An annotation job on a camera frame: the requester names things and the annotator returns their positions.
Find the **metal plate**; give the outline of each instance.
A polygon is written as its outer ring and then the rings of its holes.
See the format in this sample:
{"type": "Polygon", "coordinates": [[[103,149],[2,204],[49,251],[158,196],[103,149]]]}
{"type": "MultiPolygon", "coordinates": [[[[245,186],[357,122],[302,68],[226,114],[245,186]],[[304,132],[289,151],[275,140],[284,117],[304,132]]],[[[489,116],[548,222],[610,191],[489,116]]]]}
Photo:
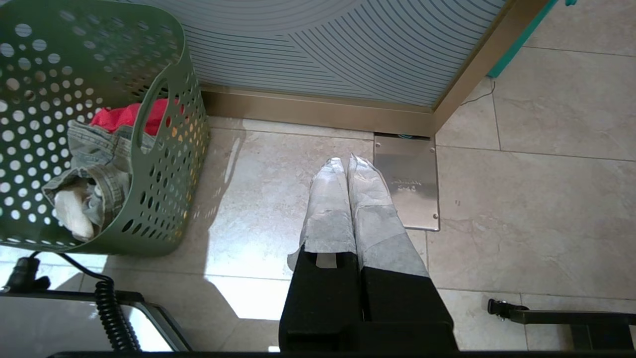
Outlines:
{"type": "Polygon", "coordinates": [[[373,164],[384,175],[404,226],[439,231],[435,141],[376,135],[373,164]]]}

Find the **curved line pattern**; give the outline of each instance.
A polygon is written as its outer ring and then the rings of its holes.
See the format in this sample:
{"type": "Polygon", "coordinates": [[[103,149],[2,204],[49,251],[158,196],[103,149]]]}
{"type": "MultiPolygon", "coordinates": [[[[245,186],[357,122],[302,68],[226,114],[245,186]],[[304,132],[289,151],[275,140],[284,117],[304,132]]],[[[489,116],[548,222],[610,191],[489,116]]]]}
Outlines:
{"type": "Polygon", "coordinates": [[[442,95],[506,2],[118,1],[175,15],[201,83],[423,106],[442,95]]]}

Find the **green laundry basket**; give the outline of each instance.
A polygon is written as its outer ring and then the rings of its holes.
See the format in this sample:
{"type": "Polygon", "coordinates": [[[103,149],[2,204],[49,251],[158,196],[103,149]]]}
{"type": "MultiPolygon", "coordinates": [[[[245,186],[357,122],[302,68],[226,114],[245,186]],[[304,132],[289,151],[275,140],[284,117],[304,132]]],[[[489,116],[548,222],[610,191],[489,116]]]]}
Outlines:
{"type": "Polygon", "coordinates": [[[183,238],[209,142],[183,29],[152,6],[101,0],[14,0],[0,7],[0,243],[29,250],[165,255],[183,238]],[[169,105],[153,149],[141,135],[156,99],[169,105]],[[141,102],[130,192],[84,243],[55,218],[40,187],[70,168],[67,122],[141,102]]]}

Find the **clothing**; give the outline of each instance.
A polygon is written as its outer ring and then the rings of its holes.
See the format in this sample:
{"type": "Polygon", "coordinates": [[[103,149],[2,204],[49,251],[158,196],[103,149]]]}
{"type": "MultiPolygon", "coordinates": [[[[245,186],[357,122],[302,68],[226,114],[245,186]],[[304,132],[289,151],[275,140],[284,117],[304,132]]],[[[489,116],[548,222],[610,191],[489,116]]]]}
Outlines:
{"type": "MultiPolygon", "coordinates": [[[[61,190],[73,187],[80,191],[77,195],[83,200],[82,212],[93,224],[96,236],[119,214],[130,190],[132,127],[123,125],[109,134],[102,127],[71,120],[67,137],[73,155],[71,168],[43,185],[42,192],[55,206],[55,196],[61,190]]],[[[149,152],[154,144],[154,137],[144,133],[141,150],[149,152]]],[[[59,219],[68,229],[77,224],[59,219]]],[[[92,239],[79,232],[74,235],[78,240],[92,239]]]]}
{"type": "MultiPolygon", "coordinates": [[[[168,106],[167,99],[157,99],[153,104],[150,114],[148,115],[148,121],[144,131],[151,136],[156,136],[163,114],[168,106]]],[[[97,125],[106,129],[109,133],[117,131],[123,125],[133,126],[135,125],[135,119],[137,119],[137,113],[141,103],[134,103],[125,108],[116,108],[114,110],[103,109],[95,115],[90,125],[97,125]]]]}

